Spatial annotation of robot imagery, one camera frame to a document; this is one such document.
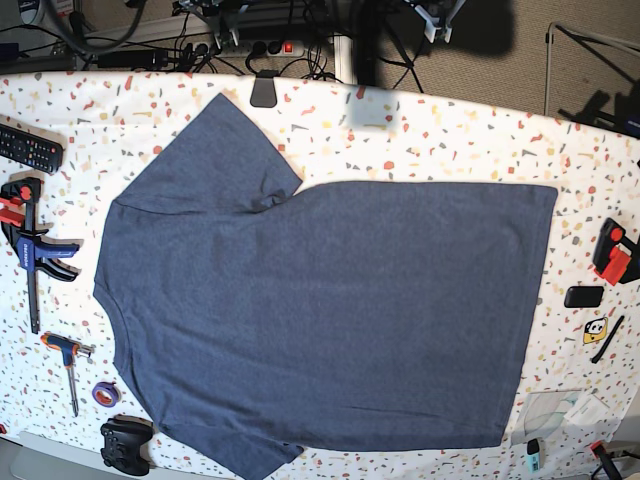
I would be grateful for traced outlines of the blue grey T-shirt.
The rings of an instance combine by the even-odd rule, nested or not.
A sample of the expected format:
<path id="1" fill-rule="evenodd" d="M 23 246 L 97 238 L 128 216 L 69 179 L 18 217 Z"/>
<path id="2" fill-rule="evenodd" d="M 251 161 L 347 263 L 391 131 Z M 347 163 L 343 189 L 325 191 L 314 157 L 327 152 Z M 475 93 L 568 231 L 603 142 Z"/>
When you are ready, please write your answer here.
<path id="1" fill-rule="evenodd" d="M 304 448 L 501 443 L 557 192 L 303 189 L 215 97 L 110 206 L 94 295 L 157 427 L 245 479 Z"/>

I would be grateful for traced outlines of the black table clip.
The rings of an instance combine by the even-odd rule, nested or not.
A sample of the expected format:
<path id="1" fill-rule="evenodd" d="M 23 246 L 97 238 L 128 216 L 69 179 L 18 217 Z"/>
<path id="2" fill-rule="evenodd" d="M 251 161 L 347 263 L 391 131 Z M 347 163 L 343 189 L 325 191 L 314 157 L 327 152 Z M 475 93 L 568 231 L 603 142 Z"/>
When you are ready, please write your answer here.
<path id="1" fill-rule="evenodd" d="M 279 76 L 277 70 L 261 70 L 256 74 L 250 105 L 255 108 L 273 108 L 277 105 L 274 79 Z"/>

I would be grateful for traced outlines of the white power strip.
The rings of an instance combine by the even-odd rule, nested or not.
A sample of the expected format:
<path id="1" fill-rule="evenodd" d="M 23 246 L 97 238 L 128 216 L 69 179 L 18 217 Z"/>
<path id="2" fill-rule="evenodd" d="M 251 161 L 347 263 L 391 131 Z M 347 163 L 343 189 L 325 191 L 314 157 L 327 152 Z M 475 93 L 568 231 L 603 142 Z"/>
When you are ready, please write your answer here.
<path id="1" fill-rule="evenodd" d="M 258 52 L 268 57 L 301 58 L 305 45 L 299 40 L 241 40 L 237 45 L 231 44 L 222 48 L 220 58 L 241 58 Z"/>

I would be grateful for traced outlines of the purple tape roll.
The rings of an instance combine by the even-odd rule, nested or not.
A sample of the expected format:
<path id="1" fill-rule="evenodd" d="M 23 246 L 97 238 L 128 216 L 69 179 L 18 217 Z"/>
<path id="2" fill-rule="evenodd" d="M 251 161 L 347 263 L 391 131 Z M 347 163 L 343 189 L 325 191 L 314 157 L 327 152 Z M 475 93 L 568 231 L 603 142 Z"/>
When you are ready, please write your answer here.
<path id="1" fill-rule="evenodd" d="M 114 383 L 98 382 L 92 389 L 93 399 L 101 406 L 113 408 L 120 400 L 121 394 Z"/>

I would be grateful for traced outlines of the small black box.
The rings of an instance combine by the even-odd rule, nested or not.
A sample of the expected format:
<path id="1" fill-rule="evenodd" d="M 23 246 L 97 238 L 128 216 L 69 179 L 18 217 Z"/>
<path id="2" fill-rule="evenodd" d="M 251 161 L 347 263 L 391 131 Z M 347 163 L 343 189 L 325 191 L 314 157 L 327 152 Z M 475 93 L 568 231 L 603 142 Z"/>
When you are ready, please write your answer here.
<path id="1" fill-rule="evenodd" d="M 602 286 L 572 286 L 565 295 L 566 308 L 596 308 L 599 307 L 604 295 Z"/>

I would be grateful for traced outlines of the black game controller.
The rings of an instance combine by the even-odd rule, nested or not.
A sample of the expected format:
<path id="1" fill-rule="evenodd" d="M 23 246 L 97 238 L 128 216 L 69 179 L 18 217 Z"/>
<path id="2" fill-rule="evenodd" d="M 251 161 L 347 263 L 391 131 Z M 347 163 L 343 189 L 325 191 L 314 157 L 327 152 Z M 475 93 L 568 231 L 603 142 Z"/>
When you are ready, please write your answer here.
<path id="1" fill-rule="evenodd" d="M 151 426 L 110 418 L 101 426 L 100 433 L 104 439 L 100 454 L 107 467 L 136 477 L 149 473 L 150 463 L 141 456 L 141 447 L 153 438 Z"/>

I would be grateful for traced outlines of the clear plastic bag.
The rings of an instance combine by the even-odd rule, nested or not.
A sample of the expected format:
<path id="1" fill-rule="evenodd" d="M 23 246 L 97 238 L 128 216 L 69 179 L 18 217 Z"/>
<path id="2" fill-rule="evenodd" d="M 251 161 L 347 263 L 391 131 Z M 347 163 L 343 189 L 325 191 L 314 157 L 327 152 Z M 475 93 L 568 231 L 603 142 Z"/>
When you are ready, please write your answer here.
<path id="1" fill-rule="evenodd" d="M 593 393 L 581 390 L 531 393 L 525 399 L 511 433 L 512 445 L 553 436 L 563 425 L 595 426 L 608 415 L 609 406 Z"/>

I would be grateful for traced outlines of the yellow sticker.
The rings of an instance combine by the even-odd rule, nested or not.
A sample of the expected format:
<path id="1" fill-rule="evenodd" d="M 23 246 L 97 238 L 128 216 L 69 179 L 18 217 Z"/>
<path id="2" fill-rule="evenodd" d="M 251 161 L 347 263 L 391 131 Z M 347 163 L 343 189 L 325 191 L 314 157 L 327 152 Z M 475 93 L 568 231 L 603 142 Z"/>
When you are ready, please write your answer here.
<path id="1" fill-rule="evenodd" d="M 601 317 L 588 321 L 584 325 L 583 343 L 591 344 L 603 340 L 607 335 L 608 318 Z"/>

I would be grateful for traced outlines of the black red clamp right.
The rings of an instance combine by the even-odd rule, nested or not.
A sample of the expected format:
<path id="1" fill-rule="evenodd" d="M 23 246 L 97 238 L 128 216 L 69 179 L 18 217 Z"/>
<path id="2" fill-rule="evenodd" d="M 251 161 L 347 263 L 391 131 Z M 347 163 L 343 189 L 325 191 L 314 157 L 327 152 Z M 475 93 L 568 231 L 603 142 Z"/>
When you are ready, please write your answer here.
<path id="1" fill-rule="evenodd" d="M 626 230 L 607 218 L 599 232 L 592 263 L 597 276 L 610 285 L 639 280 L 639 242 L 632 242 Z"/>

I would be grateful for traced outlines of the black pen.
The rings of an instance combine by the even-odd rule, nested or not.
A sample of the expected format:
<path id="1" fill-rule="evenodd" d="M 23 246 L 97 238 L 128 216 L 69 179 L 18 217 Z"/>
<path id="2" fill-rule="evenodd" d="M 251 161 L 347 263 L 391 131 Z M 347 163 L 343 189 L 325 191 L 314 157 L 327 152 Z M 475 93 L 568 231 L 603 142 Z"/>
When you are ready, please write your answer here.
<path id="1" fill-rule="evenodd" d="M 612 342 L 617 330 L 619 329 L 619 327 L 623 323 L 624 319 L 625 319 L 624 315 L 621 315 L 617 319 L 616 323 L 614 324 L 613 328 L 611 329 L 611 332 L 609 333 L 609 335 L 604 340 L 604 343 L 602 344 L 600 350 L 596 353 L 596 355 L 594 357 L 591 358 L 591 363 L 592 364 L 597 364 L 604 357 L 605 352 L 607 351 L 609 345 L 611 344 L 611 342 Z"/>

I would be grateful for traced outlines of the light blue highlighter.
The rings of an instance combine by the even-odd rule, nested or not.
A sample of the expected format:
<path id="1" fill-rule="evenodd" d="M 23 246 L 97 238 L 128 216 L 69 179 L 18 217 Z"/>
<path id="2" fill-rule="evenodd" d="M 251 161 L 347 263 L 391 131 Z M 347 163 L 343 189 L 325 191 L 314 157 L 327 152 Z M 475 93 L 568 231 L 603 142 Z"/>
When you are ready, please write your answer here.
<path id="1" fill-rule="evenodd" d="M 541 447 L 536 438 L 529 440 L 526 444 L 526 462 L 530 473 L 537 473 L 542 467 Z"/>

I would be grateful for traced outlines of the black TV remote control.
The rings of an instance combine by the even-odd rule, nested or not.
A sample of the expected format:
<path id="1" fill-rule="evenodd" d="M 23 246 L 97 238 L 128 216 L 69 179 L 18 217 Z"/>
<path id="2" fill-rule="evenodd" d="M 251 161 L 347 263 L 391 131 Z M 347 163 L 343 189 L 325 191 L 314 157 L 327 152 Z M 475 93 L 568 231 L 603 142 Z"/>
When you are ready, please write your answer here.
<path id="1" fill-rule="evenodd" d="M 60 144 L 7 125 L 0 131 L 2 157 L 48 174 L 60 169 L 64 154 Z"/>

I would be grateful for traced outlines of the blue black bar clamp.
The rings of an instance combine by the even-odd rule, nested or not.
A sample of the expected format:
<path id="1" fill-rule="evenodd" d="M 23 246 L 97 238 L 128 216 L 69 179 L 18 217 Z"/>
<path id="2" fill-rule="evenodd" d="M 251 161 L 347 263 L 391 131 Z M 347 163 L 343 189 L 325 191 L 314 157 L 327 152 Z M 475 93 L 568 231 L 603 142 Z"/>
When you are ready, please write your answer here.
<path id="1" fill-rule="evenodd" d="M 37 272 L 54 280 L 73 282 L 78 273 L 60 259 L 72 258 L 80 249 L 76 243 L 49 243 L 44 240 L 47 228 L 36 224 L 42 181 L 25 177 L 1 186 L 1 231 L 18 257 L 27 275 L 27 294 L 31 332 L 40 331 Z"/>

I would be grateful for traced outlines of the red black tool bottom right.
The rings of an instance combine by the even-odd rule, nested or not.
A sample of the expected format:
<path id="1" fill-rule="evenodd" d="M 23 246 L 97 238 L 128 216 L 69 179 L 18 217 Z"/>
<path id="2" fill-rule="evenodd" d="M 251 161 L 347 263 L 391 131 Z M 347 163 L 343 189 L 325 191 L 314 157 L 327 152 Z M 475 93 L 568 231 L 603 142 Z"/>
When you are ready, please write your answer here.
<path id="1" fill-rule="evenodd" d="M 601 441 L 592 443 L 589 449 L 595 459 L 599 461 L 599 466 L 590 475 L 591 480 L 596 480 L 599 473 L 604 473 L 608 480 L 622 480 L 621 473 Z"/>

